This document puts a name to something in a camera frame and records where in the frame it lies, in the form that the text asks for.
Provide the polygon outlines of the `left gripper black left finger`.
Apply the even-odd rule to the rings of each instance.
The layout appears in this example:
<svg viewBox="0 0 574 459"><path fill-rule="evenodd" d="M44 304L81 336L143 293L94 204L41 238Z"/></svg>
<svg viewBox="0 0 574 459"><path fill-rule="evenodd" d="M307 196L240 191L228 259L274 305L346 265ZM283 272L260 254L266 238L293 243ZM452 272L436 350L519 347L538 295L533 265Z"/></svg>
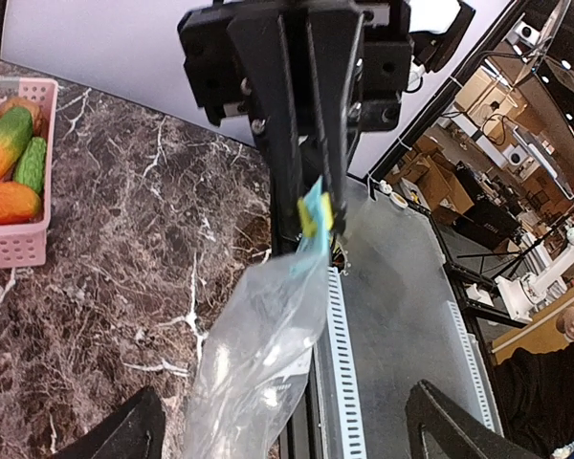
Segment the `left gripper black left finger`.
<svg viewBox="0 0 574 459"><path fill-rule="evenodd" d="M153 387L145 386L52 458L160 459L165 433L162 402Z"/></svg>

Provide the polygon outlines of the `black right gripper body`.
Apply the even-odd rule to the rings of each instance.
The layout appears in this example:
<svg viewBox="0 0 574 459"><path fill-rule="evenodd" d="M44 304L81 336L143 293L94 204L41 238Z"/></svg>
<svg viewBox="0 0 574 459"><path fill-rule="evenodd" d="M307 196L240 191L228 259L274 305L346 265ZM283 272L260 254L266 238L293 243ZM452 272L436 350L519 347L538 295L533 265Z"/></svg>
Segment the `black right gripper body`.
<svg viewBox="0 0 574 459"><path fill-rule="evenodd" d="M347 138L397 127L413 48L406 1L216 1L188 11L177 25L185 53L184 70L194 100L211 125L220 126L233 117L251 120L254 108L252 87L228 26L239 14L278 13L285 25L298 133L315 133L306 31L311 9L356 9L363 19Z"/></svg>

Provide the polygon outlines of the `clear zip bag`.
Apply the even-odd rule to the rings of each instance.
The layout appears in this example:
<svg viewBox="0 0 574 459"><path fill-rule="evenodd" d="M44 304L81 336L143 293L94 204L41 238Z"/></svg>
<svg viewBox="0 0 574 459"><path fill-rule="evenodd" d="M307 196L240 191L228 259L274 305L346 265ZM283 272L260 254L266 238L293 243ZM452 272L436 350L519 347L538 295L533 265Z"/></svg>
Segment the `clear zip bag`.
<svg viewBox="0 0 574 459"><path fill-rule="evenodd" d="M330 207L321 181L298 201L302 237L291 272L301 300L294 322L312 350L327 321ZM187 458L265 458L282 430L273 268L270 259L245 270L204 343L187 406Z"/></svg>

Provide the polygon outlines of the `red orange toy mango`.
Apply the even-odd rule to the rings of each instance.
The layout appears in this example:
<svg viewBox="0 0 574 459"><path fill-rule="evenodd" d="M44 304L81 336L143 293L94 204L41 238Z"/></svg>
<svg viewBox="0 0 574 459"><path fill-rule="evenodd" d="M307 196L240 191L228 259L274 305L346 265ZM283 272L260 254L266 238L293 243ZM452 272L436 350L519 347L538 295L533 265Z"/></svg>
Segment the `red orange toy mango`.
<svg viewBox="0 0 574 459"><path fill-rule="evenodd" d="M0 183L0 225L26 224L42 211L42 200L26 185Z"/></svg>

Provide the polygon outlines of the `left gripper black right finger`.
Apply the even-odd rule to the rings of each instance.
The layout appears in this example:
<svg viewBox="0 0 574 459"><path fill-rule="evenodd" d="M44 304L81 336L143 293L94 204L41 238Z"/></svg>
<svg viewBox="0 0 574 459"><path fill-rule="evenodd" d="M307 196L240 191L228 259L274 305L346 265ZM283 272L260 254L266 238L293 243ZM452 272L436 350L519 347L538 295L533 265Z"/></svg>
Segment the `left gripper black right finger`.
<svg viewBox="0 0 574 459"><path fill-rule="evenodd" d="M412 458L426 458L429 434L450 458L534 458L536 455L494 433L427 380L418 382L406 403Z"/></svg>

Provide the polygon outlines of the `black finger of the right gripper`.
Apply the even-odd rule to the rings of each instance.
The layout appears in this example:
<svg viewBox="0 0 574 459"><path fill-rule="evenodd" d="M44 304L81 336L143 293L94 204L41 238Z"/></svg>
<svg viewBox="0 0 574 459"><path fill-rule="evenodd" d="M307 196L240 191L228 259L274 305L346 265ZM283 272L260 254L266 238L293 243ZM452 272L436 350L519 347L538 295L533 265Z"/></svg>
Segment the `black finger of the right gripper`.
<svg viewBox="0 0 574 459"><path fill-rule="evenodd" d="M311 9L306 21L318 149L337 234L346 226L348 112L362 24L356 9Z"/></svg>
<svg viewBox="0 0 574 459"><path fill-rule="evenodd" d="M300 233L301 160L284 21L278 13L239 14L228 34L252 87L251 127L275 181L280 232L294 239Z"/></svg>

